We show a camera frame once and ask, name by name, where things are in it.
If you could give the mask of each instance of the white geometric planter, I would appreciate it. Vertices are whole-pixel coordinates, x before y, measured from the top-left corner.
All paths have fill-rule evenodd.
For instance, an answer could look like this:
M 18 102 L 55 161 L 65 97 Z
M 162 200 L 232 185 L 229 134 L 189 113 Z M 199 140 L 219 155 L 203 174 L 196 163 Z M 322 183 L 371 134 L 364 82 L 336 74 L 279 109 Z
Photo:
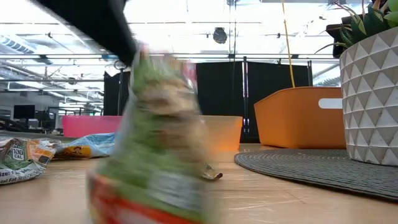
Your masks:
M 345 50 L 340 70 L 348 155 L 398 166 L 398 27 Z

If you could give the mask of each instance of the yellow cord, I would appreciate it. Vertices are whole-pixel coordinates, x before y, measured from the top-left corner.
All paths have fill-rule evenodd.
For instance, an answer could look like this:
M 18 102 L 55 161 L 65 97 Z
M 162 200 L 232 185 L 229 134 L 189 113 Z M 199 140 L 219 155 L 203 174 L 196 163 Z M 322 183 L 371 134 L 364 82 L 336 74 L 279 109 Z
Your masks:
M 289 47 L 289 35 L 287 33 L 287 24 L 286 24 L 286 15 L 285 15 L 285 0 L 282 0 L 282 9 L 284 11 L 284 24 L 285 24 L 285 34 L 286 34 L 286 46 L 287 46 L 287 55 L 289 56 L 289 67 L 290 67 L 290 79 L 292 81 L 292 86 L 294 85 L 294 76 L 293 76 L 293 66 L 292 66 L 292 58 L 290 56 L 290 47 Z

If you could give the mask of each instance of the computer monitor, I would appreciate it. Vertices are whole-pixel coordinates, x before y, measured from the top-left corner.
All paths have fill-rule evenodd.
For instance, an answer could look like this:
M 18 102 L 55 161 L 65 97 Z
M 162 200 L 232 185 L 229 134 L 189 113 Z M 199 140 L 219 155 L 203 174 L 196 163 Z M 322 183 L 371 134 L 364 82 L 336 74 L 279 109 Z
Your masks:
M 35 118 L 35 105 L 14 105 L 14 119 Z

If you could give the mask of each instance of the gray round rug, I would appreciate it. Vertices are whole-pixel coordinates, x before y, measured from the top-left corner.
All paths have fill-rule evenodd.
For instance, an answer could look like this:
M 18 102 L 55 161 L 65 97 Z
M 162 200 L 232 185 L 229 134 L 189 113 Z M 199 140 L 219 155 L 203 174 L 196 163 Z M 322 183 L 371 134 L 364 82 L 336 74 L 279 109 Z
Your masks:
M 235 163 L 260 174 L 398 202 L 398 167 L 352 161 L 346 150 L 264 150 L 237 154 Z

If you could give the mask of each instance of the pink bin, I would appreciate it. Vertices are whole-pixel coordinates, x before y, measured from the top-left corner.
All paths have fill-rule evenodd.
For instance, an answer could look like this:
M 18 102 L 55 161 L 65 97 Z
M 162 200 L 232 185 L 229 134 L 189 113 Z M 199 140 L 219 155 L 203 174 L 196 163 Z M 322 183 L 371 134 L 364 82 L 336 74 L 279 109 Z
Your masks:
M 114 133 L 121 116 L 62 116 L 63 135 L 81 138 L 89 134 Z

